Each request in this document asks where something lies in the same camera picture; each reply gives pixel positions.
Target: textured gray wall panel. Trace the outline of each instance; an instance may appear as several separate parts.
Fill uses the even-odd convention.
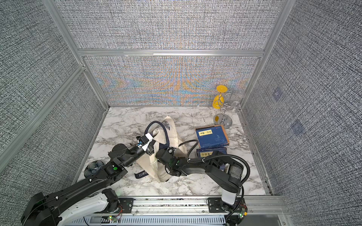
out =
[[[87,56],[110,105],[211,105],[216,86],[244,90],[257,57]]]
[[[80,48],[264,49],[283,0],[56,0]]]
[[[41,0],[0,3],[0,152],[76,69]]]
[[[295,225],[362,225],[361,12],[298,0],[245,107]]]
[[[21,225],[34,194],[71,185],[103,112],[85,75],[80,75],[1,173],[1,226]]]

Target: red wire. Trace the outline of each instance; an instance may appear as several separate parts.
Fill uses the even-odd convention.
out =
[[[245,209],[247,209],[247,207],[245,205],[243,205],[243,204],[240,204],[239,206],[243,206],[243,207],[245,207]]]
[[[119,212],[119,214],[116,216],[116,217],[118,217],[120,214],[122,214],[122,211],[123,211],[123,208],[122,208],[122,206],[119,206],[120,208],[121,208],[121,211]]]

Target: book cover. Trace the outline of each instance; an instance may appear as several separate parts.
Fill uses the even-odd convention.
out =
[[[206,148],[206,149],[196,149],[196,154],[197,154],[197,157],[199,158],[204,158],[204,157],[207,157],[209,155],[212,155],[212,153],[214,151],[219,151],[223,154],[227,154],[227,151],[226,151],[226,147],[220,147],[220,148]],[[220,169],[221,170],[224,170],[225,169],[225,164],[222,164],[220,166]]]
[[[200,148],[215,148],[229,145],[229,138],[222,125],[196,128]]]

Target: round metal base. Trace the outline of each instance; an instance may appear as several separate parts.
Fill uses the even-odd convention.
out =
[[[232,125],[232,119],[228,115],[217,114],[214,117],[215,125],[223,125],[225,129],[228,129]]]

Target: white marble surface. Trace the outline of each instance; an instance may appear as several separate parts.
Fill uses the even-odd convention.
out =
[[[161,121],[169,115],[175,122],[177,131],[184,141],[196,139],[195,127],[213,124],[213,116],[219,113],[212,107],[113,107],[110,108],[101,130],[90,151],[89,157],[79,176],[84,179],[85,167],[95,160],[109,161],[108,152],[114,145],[123,143],[128,146],[134,143],[136,136],[142,135],[146,126],[154,120]],[[245,159],[250,166],[249,179],[244,183],[245,195],[265,195],[254,159],[250,152],[243,128],[237,115],[231,115],[233,126],[226,130],[230,145],[228,154],[234,154]],[[190,154],[196,157],[196,151]],[[134,163],[127,168],[120,181],[111,185],[119,196],[172,196],[172,195],[220,195],[221,188],[204,174],[171,177],[167,182],[158,183],[150,176],[136,179],[134,173],[143,169]]]

